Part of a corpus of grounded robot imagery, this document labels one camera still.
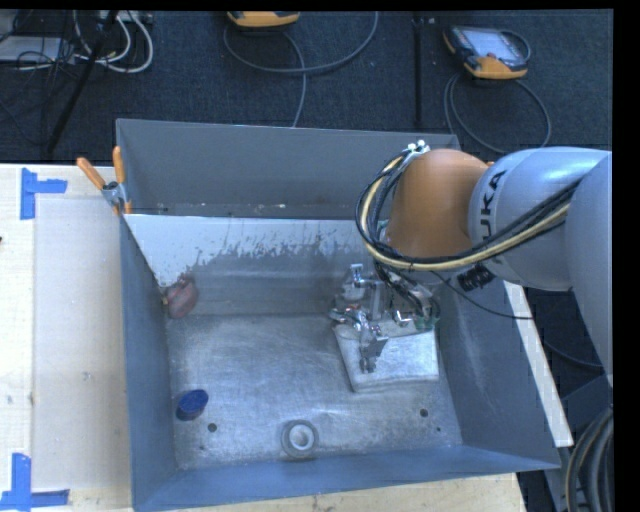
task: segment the pink object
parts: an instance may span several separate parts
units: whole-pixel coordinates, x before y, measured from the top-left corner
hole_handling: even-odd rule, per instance
[[[171,318],[182,318],[196,305],[199,292],[193,277],[182,275],[178,282],[167,289],[165,295],[167,297],[169,316]]]

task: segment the blue bottle cap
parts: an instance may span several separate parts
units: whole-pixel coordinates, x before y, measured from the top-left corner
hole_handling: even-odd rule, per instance
[[[185,393],[178,402],[176,417],[182,421],[196,419],[204,411],[209,395],[204,389],[194,389]]]

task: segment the wire bundle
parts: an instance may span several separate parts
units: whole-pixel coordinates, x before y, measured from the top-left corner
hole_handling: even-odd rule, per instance
[[[117,73],[140,73],[151,65],[151,62],[153,61],[153,41],[151,40],[151,35],[149,34],[149,31],[144,26],[144,24],[138,19],[138,16],[135,16],[129,12],[129,18],[133,20],[133,22],[136,24],[136,26],[144,36],[145,44],[147,47],[147,57],[144,62],[136,67],[118,66],[113,64],[114,62],[121,61],[122,59],[127,57],[131,51],[131,48],[135,46],[134,44],[132,44],[131,32],[127,28],[127,25],[124,23],[124,21],[122,21],[122,14],[118,13],[116,21],[118,22],[118,25],[120,26],[125,36],[125,47],[120,53],[117,53],[115,55],[110,54],[104,57],[98,57],[96,59],[96,64],[100,64],[101,66],[104,66],[107,69],[115,71]],[[87,44],[82,35],[80,24],[78,22],[78,11],[75,9],[73,10],[73,29],[76,36],[78,37],[78,40],[80,41],[81,50],[86,52],[86,55],[83,53],[75,53],[74,56],[78,59],[89,60],[91,55],[91,47]]]
[[[391,159],[363,192],[356,204],[356,225],[365,247],[375,260],[399,270],[438,271],[479,263],[513,249],[560,226],[569,210],[569,201],[581,178],[470,249],[455,255],[419,258],[400,253],[380,239],[380,212],[402,173],[414,158],[425,152],[422,145],[409,147]]]
[[[578,440],[567,467],[565,496],[567,511],[577,512],[578,479],[582,472],[586,496],[592,511],[614,510],[610,465],[613,453],[613,407],[607,407],[593,420]]]

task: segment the gray bin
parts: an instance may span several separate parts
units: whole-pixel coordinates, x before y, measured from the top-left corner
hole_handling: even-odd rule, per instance
[[[514,320],[443,287],[438,380],[370,393],[351,389],[331,330],[345,265],[370,263],[353,231],[360,192],[408,143],[458,148],[455,136],[130,119],[116,130],[134,208],[120,239],[136,510],[560,465]],[[221,230],[237,229],[221,249]],[[200,298],[170,319],[159,289],[181,267]],[[474,300],[513,314],[499,280]],[[195,388],[209,402],[180,421],[177,400]],[[313,458],[282,449],[291,420],[317,429]]]

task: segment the black power cord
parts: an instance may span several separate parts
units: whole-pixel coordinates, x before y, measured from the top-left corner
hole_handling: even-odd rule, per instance
[[[291,46],[293,47],[293,49],[295,50],[297,56],[298,56],[298,60],[300,61],[300,67],[298,68],[272,68],[272,67],[268,67],[268,66],[261,66],[258,64],[255,64],[247,59],[245,59],[244,57],[240,56],[231,46],[231,44],[229,43],[229,36],[228,36],[228,31],[229,31],[229,25],[225,26],[223,34],[222,34],[222,40],[224,42],[225,47],[227,48],[227,51],[238,61],[242,62],[243,64],[246,64],[247,66],[253,68],[253,69],[257,69],[259,71],[265,71],[268,73],[278,73],[278,74],[284,74],[284,75],[300,75],[302,76],[302,93],[300,95],[300,100],[298,102],[298,110],[296,112],[294,121],[291,125],[292,128],[295,128],[298,125],[298,121],[300,120],[300,115],[302,114],[302,108],[304,106],[304,101],[305,101],[305,97],[306,97],[306,91],[307,91],[307,78],[309,74],[321,74],[321,73],[327,73],[329,71],[333,71],[335,69],[338,69],[340,66],[343,66],[344,64],[346,64],[347,62],[351,61],[352,59],[354,59],[355,57],[357,57],[360,53],[362,53],[362,51],[369,45],[369,43],[371,42],[371,40],[373,39],[373,36],[376,33],[376,30],[378,28],[378,18],[380,16],[380,13],[378,11],[374,12],[374,21],[373,21],[373,26],[371,28],[371,31],[369,32],[369,35],[365,38],[365,40],[351,53],[349,53],[347,56],[338,59],[334,62],[330,62],[327,64],[320,64],[317,66],[305,66],[304,63],[304,58],[302,55],[302,51],[300,50],[300,47],[298,46],[298,44],[295,42],[295,40],[288,35],[285,32],[282,32],[282,35],[287,39],[287,41],[289,41],[289,44],[291,44]]]

